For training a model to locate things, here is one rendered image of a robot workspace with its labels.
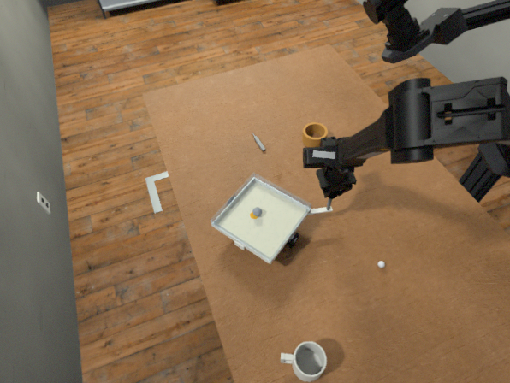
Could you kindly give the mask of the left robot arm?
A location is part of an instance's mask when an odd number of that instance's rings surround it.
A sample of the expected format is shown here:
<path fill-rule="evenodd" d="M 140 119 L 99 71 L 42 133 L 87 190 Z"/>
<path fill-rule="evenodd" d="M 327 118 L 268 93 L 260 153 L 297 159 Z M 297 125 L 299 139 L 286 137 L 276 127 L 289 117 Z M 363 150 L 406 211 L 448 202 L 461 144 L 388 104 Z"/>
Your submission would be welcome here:
<path fill-rule="evenodd" d="M 368 158 L 388 151 L 391 164 L 419 163 L 434 160 L 433 149 L 498 141 L 495 145 L 510 168 L 507 133 L 506 78 L 437 86 L 431 86 L 429 78 L 416 78 L 389 91 L 388 108 L 351 138 L 321 138 L 320 147 L 303 148 L 303 167 L 321 168 L 324 177 L 328 166 L 349 174 Z"/>

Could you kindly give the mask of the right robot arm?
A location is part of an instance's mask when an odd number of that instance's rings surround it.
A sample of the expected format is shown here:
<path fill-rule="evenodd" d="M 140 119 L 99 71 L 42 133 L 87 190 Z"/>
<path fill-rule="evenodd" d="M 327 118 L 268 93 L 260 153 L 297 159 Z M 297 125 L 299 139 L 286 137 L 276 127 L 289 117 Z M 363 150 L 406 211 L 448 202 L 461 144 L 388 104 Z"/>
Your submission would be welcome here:
<path fill-rule="evenodd" d="M 365 13 L 370 20 L 382 22 L 388 29 L 385 46 L 390 50 L 406 52 L 430 34 L 428 27 L 420 27 L 404 4 L 408 0 L 364 0 Z M 389 33 L 390 32 L 390 33 Z"/>

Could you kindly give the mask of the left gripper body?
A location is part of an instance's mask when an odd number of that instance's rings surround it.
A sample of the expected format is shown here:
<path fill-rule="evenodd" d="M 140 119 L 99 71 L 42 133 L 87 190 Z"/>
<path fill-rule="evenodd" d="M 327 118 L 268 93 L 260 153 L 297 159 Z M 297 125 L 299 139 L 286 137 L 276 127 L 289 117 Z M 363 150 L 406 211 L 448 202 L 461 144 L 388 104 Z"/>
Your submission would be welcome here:
<path fill-rule="evenodd" d="M 339 171 L 334 170 L 331 166 L 328 166 L 326 177 L 324 177 L 322 169 L 317 169 L 316 175 L 320 188 L 322 190 L 328 188 L 329 192 L 351 189 L 357 182 L 354 173 L 339 174 Z"/>

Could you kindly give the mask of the white mug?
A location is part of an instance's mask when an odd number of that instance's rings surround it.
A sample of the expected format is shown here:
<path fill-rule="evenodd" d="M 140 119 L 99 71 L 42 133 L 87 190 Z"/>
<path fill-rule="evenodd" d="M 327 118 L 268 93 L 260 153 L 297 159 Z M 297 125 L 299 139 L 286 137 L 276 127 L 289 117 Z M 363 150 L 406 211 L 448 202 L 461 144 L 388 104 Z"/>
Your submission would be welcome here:
<path fill-rule="evenodd" d="M 323 348 L 317 343 L 306 341 L 300 344 L 296 348 L 295 352 L 296 355 L 295 353 L 294 355 L 281 353 L 281 363 L 293 364 L 294 373 L 297 375 L 299 379 L 303 381 L 312 382 L 318 379 L 322 372 L 325 370 L 327 364 L 327 357 L 325 355 Z M 319 373 L 321 370 L 322 372 Z"/>

